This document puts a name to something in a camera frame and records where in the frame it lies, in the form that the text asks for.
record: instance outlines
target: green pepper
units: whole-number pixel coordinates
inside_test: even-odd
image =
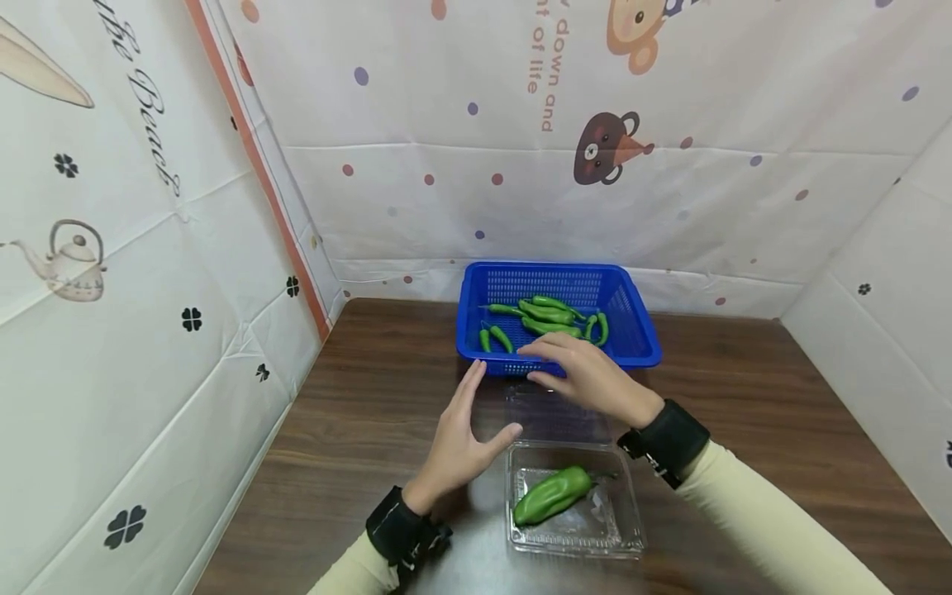
[[[572,316],[575,316],[578,320],[584,320],[584,315],[574,307],[569,306],[565,302],[560,302],[555,298],[546,297],[544,295],[533,295],[532,304],[535,306],[546,306],[546,307],[555,307],[559,310],[565,310],[566,312],[571,312]]]
[[[486,353],[490,353],[492,351],[492,349],[489,348],[489,331],[485,328],[479,331],[479,344]]]
[[[509,338],[506,337],[506,334],[501,328],[496,326],[489,327],[489,334],[496,337],[496,341],[503,344],[503,347],[506,348],[506,353],[512,353],[512,342],[509,341]]]
[[[544,323],[568,326],[575,320],[571,312],[560,310],[556,307],[533,306],[526,300],[519,300],[519,309],[532,318]]]
[[[608,318],[605,316],[604,312],[598,313],[598,324],[602,328],[602,336],[599,337],[598,343],[595,344],[595,347],[601,347],[608,341]]]
[[[490,304],[486,308],[493,314],[509,314],[510,316],[526,316],[526,313],[517,307],[507,306],[506,304]]]
[[[591,343],[592,340],[592,329],[595,327],[595,321],[598,320],[598,316],[592,314],[588,317],[588,322],[585,324],[585,340]]]
[[[566,335],[575,337],[576,339],[582,338],[582,330],[578,327],[567,327],[566,325],[556,325],[553,323],[541,323],[538,320],[532,320],[531,318],[523,319],[523,327],[536,333],[537,335],[544,335],[547,332],[563,332]]]
[[[512,510],[516,526],[538,525],[567,510],[585,497],[592,480],[580,466],[571,466],[549,475],[523,496]]]

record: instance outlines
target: blue plastic basket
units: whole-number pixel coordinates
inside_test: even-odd
[[[536,336],[517,316],[493,314],[484,306],[518,306],[519,300],[544,295],[562,300],[586,317],[598,311],[608,319],[605,353],[622,369],[653,367],[661,362],[661,346],[645,304],[621,267],[555,263],[477,262],[466,267],[456,314],[456,350],[468,360],[486,361],[490,376],[525,375],[536,369],[565,375],[558,364],[503,351],[493,339],[492,353],[480,347],[479,331],[501,328],[519,348]]]

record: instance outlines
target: black wrist strap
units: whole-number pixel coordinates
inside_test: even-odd
[[[421,517],[404,503],[403,490],[394,486],[367,517],[367,536],[374,549],[403,577],[427,557],[442,550],[453,531],[443,523]]]
[[[681,472],[704,449],[711,433],[680,405],[664,399],[664,409],[641,431],[632,429],[618,439],[618,446],[632,459],[646,457],[655,473],[677,488]]]

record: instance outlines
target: hand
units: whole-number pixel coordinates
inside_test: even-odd
[[[550,332],[519,348],[520,355],[534,355],[557,362],[567,378],[545,372],[529,372],[534,383],[561,392],[573,403],[601,411],[635,429],[644,429],[664,408],[664,400],[639,385],[612,362],[605,352],[588,341],[562,332]]]
[[[485,444],[473,436],[469,415],[485,373],[486,362],[476,360],[469,367],[440,416],[423,468],[404,488],[404,502],[420,516],[429,514],[441,496],[479,477],[523,431],[519,424],[509,424]]]

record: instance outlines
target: table surface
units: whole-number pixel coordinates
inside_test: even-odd
[[[313,586],[390,487],[425,459],[466,369],[454,346],[455,313],[448,304],[347,305],[196,594],[293,595]],[[664,361],[636,379],[677,399],[895,593],[949,592],[952,547],[779,323],[652,318]],[[477,438],[505,424],[511,382],[483,382],[472,416]],[[506,543],[503,466],[501,457],[441,502],[452,546],[407,592],[775,592],[643,461],[632,467],[647,538],[641,561],[515,552]]]

